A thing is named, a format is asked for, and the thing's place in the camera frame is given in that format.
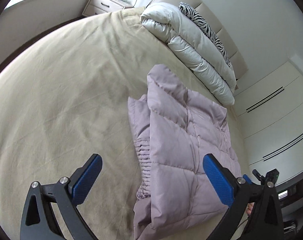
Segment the nightstand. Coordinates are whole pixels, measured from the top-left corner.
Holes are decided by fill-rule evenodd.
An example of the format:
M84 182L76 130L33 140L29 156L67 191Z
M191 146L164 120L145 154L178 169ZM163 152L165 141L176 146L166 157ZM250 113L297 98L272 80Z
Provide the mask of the nightstand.
M88 17L132 7L131 4L123 2L122 0L89 0L83 11L83 16Z

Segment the bed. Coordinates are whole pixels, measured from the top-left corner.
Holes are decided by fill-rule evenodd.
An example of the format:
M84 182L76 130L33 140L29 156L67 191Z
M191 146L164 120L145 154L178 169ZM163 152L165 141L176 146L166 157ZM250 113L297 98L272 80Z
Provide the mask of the bed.
M177 5L181 0L164 1ZM200 0L194 6L219 33L237 78L246 65L232 39ZM12 240L30 184L70 176L93 154L103 169L81 215L98 239L132 239L133 206L141 183L127 113L128 97L146 93L146 75L165 64L183 84L218 101L195 75L140 23L144 8L88 17L45 36L0 74L0 225ZM234 107L231 143L242 173L249 172ZM54 207L66 239L72 239ZM168 239L205 239L218 215Z

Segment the drawer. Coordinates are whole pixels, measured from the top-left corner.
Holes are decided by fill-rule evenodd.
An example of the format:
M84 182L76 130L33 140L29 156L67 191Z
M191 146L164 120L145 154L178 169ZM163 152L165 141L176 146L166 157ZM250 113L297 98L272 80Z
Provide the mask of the drawer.
M298 70L289 62L281 65L275 71L253 86L235 96L235 111L237 116L259 103L281 87L286 87L300 76Z
M101 13L106 13L107 11L104 11L98 7L92 6L92 5L88 5L87 8L85 9L85 11L83 12L84 16L93 16L96 14L101 14Z
M238 117L244 138L277 122L303 103L303 77L299 76L276 96Z
M298 138L302 133L303 103L279 121L244 140L249 164L258 162L264 156L281 150L283 146Z
M249 168L250 171L253 169L258 170L262 175L277 169L279 177L276 185L286 182L303 171L303 138L284 152L270 159L251 164ZM260 184L254 175L251 174L250 177L254 183Z
M90 5L98 7L106 12L114 12L124 8L112 0L90 0Z

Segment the zebra print pillow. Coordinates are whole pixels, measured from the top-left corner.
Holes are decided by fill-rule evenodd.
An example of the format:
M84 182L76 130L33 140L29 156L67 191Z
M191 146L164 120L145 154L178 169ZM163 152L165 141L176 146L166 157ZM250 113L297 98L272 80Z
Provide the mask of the zebra print pillow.
M196 24L200 28L200 30L212 41L213 44L215 44L216 48L224 57L227 66L231 67L231 63L229 62L229 58L224 48L224 45L221 43L212 28L210 28L210 25L205 21L205 19L187 3L180 2L179 9L184 15L186 15L190 20L193 21L194 24Z

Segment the white wardrobe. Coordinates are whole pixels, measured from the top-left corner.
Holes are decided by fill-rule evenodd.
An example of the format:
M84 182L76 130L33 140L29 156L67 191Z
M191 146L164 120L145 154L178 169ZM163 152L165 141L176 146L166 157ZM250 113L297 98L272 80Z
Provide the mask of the white wardrobe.
M235 96L235 110L250 171L265 175L276 168L276 185L303 171L303 76L291 63Z

